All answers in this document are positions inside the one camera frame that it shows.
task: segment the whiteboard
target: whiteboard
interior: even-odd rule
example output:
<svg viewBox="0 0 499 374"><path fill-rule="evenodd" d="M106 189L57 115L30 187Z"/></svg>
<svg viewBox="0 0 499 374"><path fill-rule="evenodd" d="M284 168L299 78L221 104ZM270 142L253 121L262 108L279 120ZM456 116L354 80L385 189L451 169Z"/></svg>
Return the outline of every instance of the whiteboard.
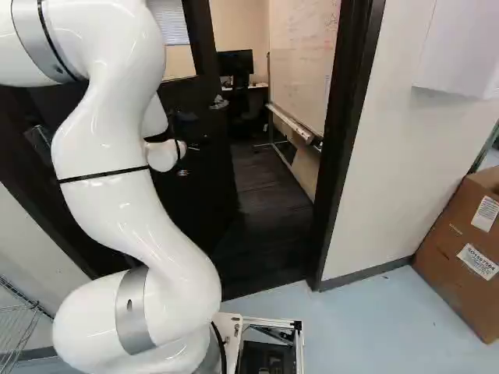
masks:
<svg viewBox="0 0 499 374"><path fill-rule="evenodd" d="M271 102L324 135L341 0L270 0Z"/></svg>

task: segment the window blinds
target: window blinds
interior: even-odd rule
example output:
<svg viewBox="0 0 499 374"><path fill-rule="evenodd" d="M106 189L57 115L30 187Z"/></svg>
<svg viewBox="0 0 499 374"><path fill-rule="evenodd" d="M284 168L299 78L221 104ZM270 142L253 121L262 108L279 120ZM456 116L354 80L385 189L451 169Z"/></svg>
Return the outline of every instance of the window blinds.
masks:
<svg viewBox="0 0 499 374"><path fill-rule="evenodd" d="M182 0L147 0L167 45L190 44Z"/></svg>

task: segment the cardboard box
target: cardboard box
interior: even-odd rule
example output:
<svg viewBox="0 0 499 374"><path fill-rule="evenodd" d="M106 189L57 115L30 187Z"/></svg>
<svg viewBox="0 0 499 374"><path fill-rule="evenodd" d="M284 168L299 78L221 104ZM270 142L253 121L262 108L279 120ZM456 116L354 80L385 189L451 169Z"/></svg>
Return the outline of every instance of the cardboard box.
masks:
<svg viewBox="0 0 499 374"><path fill-rule="evenodd" d="M489 344L499 338L499 167L466 176L413 267Z"/></svg>

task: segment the printed label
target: printed label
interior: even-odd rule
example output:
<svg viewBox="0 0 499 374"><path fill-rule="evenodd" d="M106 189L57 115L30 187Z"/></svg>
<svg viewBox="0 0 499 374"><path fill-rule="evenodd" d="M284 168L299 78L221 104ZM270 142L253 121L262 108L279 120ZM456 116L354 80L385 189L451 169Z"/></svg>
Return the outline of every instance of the printed label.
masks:
<svg viewBox="0 0 499 374"><path fill-rule="evenodd" d="M489 232L499 214L499 203L485 196L473 217L471 224L480 230Z"/></svg>
<svg viewBox="0 0 499 374"><path fill-rule="evenodd" d="M458 258L486 281L490 281L499 272L499 266L478 252L471 244L465 245L465 248L458 253Z"/></svg>

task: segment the wire shelf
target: wire shelf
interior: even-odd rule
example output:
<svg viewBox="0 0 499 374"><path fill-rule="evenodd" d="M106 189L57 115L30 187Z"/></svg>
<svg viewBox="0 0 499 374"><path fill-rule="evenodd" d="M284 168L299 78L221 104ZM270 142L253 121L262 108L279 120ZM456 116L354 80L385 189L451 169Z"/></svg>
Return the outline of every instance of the wire shelf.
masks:
<svg viewBox="0 0 499 374"><path fill-rule="evenodd" d="M0 289L21 303L0 308L0 374L9 374L44 311L1 275Z"/></svg>

